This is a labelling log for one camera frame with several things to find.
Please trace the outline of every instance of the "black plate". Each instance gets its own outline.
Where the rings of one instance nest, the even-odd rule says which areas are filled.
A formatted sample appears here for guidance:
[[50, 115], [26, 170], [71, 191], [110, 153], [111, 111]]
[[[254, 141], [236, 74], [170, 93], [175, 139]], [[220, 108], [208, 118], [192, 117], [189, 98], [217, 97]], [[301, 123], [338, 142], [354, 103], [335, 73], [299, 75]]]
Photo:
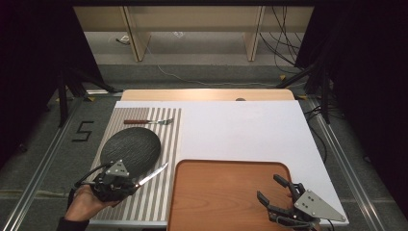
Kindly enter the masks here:
[[159, 137], [147, 128], [124, 129], [108, 139], [101, 152], [101, 163], [122, 160], [130, 177], [138, 178], [159, 159]]

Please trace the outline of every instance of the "cable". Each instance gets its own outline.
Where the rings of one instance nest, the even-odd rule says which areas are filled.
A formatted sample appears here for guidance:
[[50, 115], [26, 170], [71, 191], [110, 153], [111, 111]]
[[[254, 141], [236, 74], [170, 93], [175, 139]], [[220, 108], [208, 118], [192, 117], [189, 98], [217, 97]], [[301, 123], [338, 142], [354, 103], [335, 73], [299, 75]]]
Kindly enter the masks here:
[[[279, 18], [278, 18], [278, 15], [276, 14], [275, 8], [272, 7], [272, 11], [273, 11], [273, 14], [274, 14], [274, 16], [275, 16], [275, 18], [276, 18], [276, 21], [278, 22], [279, 28], [281, 29], [281, 34], [280, 34], [280, 36], [279, 36], [279, 40], [280, 40], [280, 38], [281, 38], [281, 36], [282, 36], [282, 34], [283, 34], [283, 35], [285, 36], [285, 39], [286, 39], [287, 44], [289, 44], [291, 47], [293, 47], [291, 41], [290, 41], [289, 38], [288, 38], [288, 35], [286, 34], [286, 13], [287, 13], [287, 11], [288, 11], [288, 7], [283, 7], [283, 12], [282, 12], [282, 14], [283, 14], [283, 15], [282, 15], [282, 17], [283, 17], [283, 23], [282, 23], [282, 24], [280, 23], [280, 20], [279, 20]], [[295, 61], [295, 58], [293, 57], [293, 54], [292, 54], [292, 52], [291, 52], [291, 48], [290, 48], [289, 45], [288, 45], [289, 53], [291, 54], [292, 59]]]
[[300, 47], [298, 47], [298, 46], [290, 45], [290, 44], [287, 44], [286, 42], [283, 42], [283, 41], [279, 40], [279, 39], [276, 38], [271, 32], [269, 32], [269, 35], [270, 35], [274, 40], [276, 40], [277, 42], [279, 42], [279, 43], [281, 43], [281, 44], [283, 44], [283, 45], [289, 45], [289, 46], [291, 46], [291, 47], [293, 47], [293, 48], [300, 49]]
[[[146, 46], [146, 50], [148, 51], [148, 53], [153, 57], [154, 60], [156, 60], [156, 58], [154, 57], [154, 55], [152, 54], [152, 52], [150, 51], [149, 47]], [[260, 86], [266, 86], [266, 87], [276, 87], [276, 85], [272, 85], [272, 84], [264, 84], [264, 83], [242, 83], [242, 84], [238, 84], [238, 83], [217, 83], [217, 84], [210, 84], [210, 83], [204, 83], [201, 81], [196, 81], [196, 80], [187, 80], [184, 79], [176, 74], [172, 74], [172, 73], [167, 73], [165, 72], [158, 64], [157, 67], [160, 69], [160, 71], [162, 71], [162, 73], [164, 75], [168, 75], [168, 76], [172, 76], [175, 77], [176, 79], [186, 82], [186, 83], [194, 83], [194, 84], [200, 84], [200, 85], [204, 85], [204, 86], [224, 86], [224, 85], [231, 85], [231, 86], [251, 86], [251, 85], [260, 85]]]

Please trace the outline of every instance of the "wooden tray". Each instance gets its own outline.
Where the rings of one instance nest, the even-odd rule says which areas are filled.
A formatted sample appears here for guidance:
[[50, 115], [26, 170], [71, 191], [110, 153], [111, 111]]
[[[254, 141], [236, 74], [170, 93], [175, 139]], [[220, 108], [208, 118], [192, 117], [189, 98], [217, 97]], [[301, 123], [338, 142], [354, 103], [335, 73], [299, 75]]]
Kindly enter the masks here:
[[273, 174], [291, 180], [280, 163], [185, 160], [176, 167], [169, 231], [285, 230], [268, 220], [257, 191], [270, 204], [289, 208], [289, 190]]

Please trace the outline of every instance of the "metal rod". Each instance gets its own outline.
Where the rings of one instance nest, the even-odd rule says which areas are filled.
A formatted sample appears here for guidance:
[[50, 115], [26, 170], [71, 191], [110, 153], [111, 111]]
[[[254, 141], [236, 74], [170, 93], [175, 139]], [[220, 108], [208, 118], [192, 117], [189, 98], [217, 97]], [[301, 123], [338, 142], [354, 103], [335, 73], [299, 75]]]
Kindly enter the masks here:
[[64, 137], [67, 131], [67, 128], [70, 125], [72, 118], [74, 117], [76, 111], [78, 110], [79, 106], [82, 103], [82, 98], [74, 99], [72, 105], [72, 112], [70, 113], [69, 117], [66, 120], [66, 123], [63, 127], [59, 127], [54, 139], [51, 141], [47, 151], [45, 152], [44, 157], [42, 158], [41, 162], [39, 163], [36, 172], [34, 173], [33, 177], [31, 178], [28, 186], [24, 190], [23, 194], [21, 195], [20, 199], [18, 200], [17, 204], [13, 208], [9, 219], [6, 222], [3, 231], [16, 231], [18, 230], [20, 224], [24, 220], [25, 215], [27, 214], [36, 192], [41, 185], [48, 169], [51, 167], [55, 156], [60, 149], [61, 144], [64, 141]]
[[[314, 109], [319, 103], [315, 98], [312, 98], [311, 100], [309, 100], [309, 104], [311, 108]], [[323, 134], [333, 151], [337, 163], [339, 164], [339, 167], [343, 172], [344, 178], [347, 181], [347, 184], [350, 187], [351, 192], [353, 193], [354, 198], [356, 199], [370, 230], [385, 231], [386, 229], [375, 209], [375, 206], [373, 205], [373, 203], [371, 203], [370, 197], [364, 190], [363, 185], [361, 184], [356, 172], [350, 164], [350, 161], [347, 159], [342, 146], [337, 140], [330, 124], [327, 124], [321, 115], [318, 115], [317, 118], [320, 128], [323, 131]]]

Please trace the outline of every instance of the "white table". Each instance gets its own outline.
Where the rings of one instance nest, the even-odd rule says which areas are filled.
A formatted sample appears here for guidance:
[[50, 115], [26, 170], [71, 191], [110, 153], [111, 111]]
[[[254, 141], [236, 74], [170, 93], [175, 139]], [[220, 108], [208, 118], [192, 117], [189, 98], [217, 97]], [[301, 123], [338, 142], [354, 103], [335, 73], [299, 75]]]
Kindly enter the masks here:
[[115, 108], [180, 108], [176, 163], [280, 162], [294, 183], [302, 183], [345, 215], [297, 101], [119, 101]]

